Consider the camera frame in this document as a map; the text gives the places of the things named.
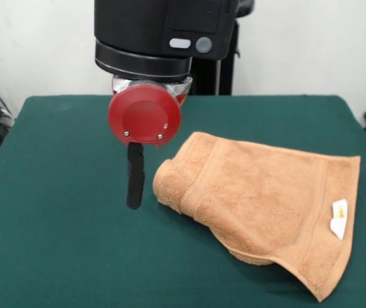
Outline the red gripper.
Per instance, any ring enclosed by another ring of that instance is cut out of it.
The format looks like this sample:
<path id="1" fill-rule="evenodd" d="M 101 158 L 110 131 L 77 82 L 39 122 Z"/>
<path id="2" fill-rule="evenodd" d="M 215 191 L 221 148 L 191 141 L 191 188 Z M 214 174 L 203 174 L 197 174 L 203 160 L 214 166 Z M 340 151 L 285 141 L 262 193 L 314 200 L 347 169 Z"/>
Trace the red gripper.
<path id="1" fill-rule="evenodd" d="M 157 85 L 140 84 L 116 92 L 108 108 L 113 134 L 128 145 L 128 190 L 126 204 L 138 209 L 144 191 L 144 147 L 167 144 L 181 125 L 181 107 L 188 92 L 173 96 Z"/>

